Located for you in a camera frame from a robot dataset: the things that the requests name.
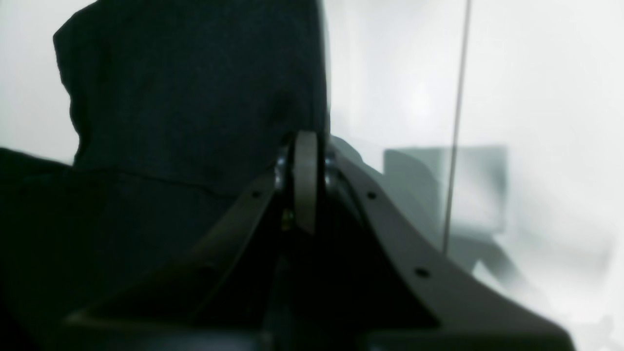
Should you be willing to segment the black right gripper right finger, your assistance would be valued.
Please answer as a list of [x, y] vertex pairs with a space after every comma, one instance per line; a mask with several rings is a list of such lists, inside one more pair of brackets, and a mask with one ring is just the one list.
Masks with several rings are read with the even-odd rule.
[[323, 146], [325, 240], [354, 283], [363, 351], [572, 351], [562, 327], [439, 253], [337, 144]]

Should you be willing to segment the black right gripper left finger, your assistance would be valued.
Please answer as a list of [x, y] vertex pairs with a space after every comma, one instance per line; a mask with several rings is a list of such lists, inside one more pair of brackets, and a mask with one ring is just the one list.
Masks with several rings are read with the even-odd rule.
[[279, 256], [307, 249], [318, 225], [320, 143], [288, 136], [179, 261], [71, 315], [65, 351], [272, 351], [262, 320]]

